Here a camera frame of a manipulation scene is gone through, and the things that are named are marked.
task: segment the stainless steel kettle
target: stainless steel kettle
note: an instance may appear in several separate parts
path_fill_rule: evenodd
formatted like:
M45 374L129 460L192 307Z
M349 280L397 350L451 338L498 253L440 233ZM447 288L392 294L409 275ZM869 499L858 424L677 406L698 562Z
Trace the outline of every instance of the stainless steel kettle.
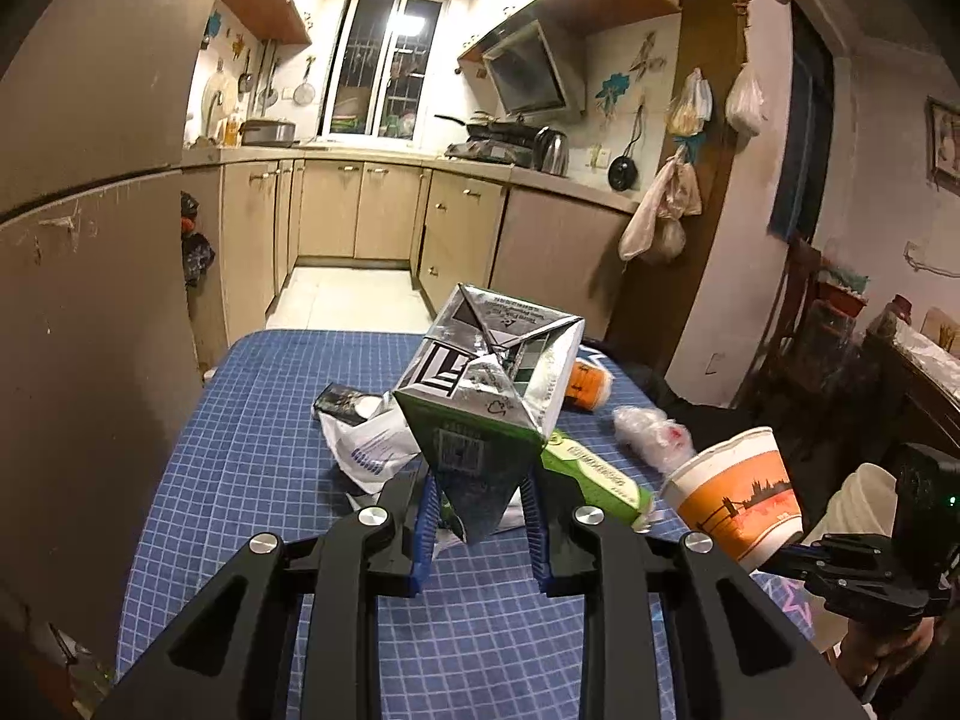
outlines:
M570 163L570 144L565 133L544 127L534 138L534 170L566 175Z

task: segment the floor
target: floor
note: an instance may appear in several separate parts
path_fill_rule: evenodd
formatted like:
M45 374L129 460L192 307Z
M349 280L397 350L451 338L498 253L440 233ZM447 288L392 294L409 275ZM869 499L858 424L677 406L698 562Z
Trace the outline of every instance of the floor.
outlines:
M430 327L409 271L294 268L268 329L371 330L417 333Z

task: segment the human hand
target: human hand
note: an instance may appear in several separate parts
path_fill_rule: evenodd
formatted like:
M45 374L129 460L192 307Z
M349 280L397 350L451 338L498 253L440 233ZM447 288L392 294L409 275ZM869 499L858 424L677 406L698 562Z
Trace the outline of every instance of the human hand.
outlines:
M928 651L933 642L934 621L933 617L925 617L909 631L879 635L851 620L840 643L837 672L853 688L864 685L880 667L880 661L886 664L888 676L901 673Z

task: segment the tablecloth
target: tablecloth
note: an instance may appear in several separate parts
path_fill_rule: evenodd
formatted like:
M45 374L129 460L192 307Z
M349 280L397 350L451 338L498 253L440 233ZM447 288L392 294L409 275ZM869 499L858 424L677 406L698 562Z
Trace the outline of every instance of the tablecloth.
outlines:
M252 535L285 541L323 533L348 514L339 471L310 416L330 382L389 389L419 336L271 330L242 338L229 352L184 427L157 489L137 546L117 651L125 672L196 591ZM558 427L637 480L659 488L659 474L623 454L613 440L613 407L647 397L607 358L610 402L594 415L564 410ZM654 536L686 528L665 504ZM755 575L805 634L802 591ZM304 603L288 717L299 716L299 678L310 601ZM435 560L415 599L380 600L384 717L531 718L578 716L582 597L549 599L531 575L526 533L500 533L456 546ZM672 720L672 682L659 602L652 616L661 710Z

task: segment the framed picture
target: framed picture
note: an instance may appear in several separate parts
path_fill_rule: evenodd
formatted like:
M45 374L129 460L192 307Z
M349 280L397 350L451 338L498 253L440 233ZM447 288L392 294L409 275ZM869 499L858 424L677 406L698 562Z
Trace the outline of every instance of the framed picture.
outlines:
M930 178L960 194L960 110L928 98Z

